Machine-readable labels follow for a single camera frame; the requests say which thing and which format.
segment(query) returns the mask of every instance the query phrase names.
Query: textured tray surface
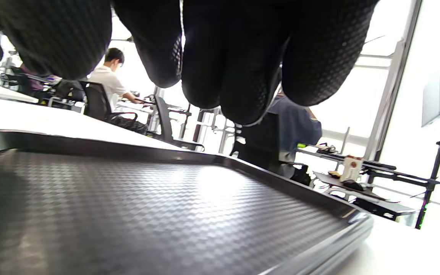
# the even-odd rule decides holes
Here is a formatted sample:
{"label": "textured tray surface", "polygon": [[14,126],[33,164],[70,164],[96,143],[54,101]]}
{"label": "textured tray surface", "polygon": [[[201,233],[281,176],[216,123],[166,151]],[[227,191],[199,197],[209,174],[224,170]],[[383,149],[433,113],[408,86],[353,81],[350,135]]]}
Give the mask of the textured tray surface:
{"label": "textured tray surface", "polygon": [[220,166],[0,152],[0,274],[258,275],[346,226]]}

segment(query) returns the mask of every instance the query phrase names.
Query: computer monitor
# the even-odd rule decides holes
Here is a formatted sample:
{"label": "computer monitor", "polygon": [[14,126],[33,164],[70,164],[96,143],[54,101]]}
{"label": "computer monitor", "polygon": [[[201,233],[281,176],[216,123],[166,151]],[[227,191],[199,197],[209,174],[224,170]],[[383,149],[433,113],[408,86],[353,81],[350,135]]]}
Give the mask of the computer monitor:
{"label": "computer monitor", "polygon": [[422,127],[435,122],[440,117],[440,67],[434,72],[424,87],[422,101]]}

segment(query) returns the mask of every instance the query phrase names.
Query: computer mouse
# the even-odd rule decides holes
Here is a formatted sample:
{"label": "computer mouse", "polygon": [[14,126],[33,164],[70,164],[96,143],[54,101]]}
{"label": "computer mouse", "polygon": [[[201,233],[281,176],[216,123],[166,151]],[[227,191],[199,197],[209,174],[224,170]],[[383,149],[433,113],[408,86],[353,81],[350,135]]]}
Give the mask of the computer mouse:
{"label": "computer mouse", "polygon": [[345,180],[342,182],[342,185],[344,185],[347,188],[351,188],[361,192],[365,190],[365,187],[363,187],[362,185],[360,185],[359,183],[353,180]]}

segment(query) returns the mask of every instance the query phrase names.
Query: black glove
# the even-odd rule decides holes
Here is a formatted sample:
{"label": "black glove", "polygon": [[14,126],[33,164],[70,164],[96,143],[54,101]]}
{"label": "black glove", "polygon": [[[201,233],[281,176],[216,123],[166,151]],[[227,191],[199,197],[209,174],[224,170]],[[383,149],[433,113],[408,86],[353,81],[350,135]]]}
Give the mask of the black glove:
{"label": "black glove", "polygon": [[364,44],[378,0],[0,0],[0,30],[37,73],[79,79],[110,42],[111,12],[132,33],[150,79],[182,78],[186,98],[227,118],[259,121],[278,86],[303,106],[335,94]]}

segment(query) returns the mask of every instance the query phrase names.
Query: office chair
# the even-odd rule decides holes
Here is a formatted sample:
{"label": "office chair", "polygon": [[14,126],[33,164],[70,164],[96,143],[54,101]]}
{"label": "office chair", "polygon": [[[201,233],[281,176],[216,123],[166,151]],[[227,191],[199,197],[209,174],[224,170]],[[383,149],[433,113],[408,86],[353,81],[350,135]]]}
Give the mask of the office chair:
{"label": "office chair", "polygon": [[[100,83],[80,81],[84,94],[87,99],[87,106],[84,108],[84,115],[90,116],[96,120],[108,122],[118,127],[139,133],[145,134],[147,125],[142,124],[137,120],[138,115],[134,112],[112,112],[110,102],[105,92],[105,88]],[[120,117],[126,113],[133,114],[134,118]]]}
{"label": "office chair", "polygon": [[257,167],[285,176],[306,186],[310,184],[308,166],[293,167],[294,160],[280,160],[278,115],[267,113],[259,124],[250,127],[235,127],[235,141],[230,155],[238,152],[237,158]]}
{"label": "office chair", "polygon": [[267,113],[259,124],[250,127],[235,127],[235,141],[230,155],[238,152],[237,158],[257,167],[278,173],[279,161],[278,115]]}
{"label": "office chair", "polygon": [[173,128],[171,126],[171,119],[169,118],[169,108],[164,101],[164,99],[160,96],[155,96],[155,105],[157,106],[157,113],[159,114],[161,135],[159,139],[165,141],[167,143],[171,143],[177,146],[186,146],[190,150],[194,150],[197,146],[203,148],[205,147],[201,143],[197,143],[194,141],[183,141],[182,139],[175,139],[173,137]]}

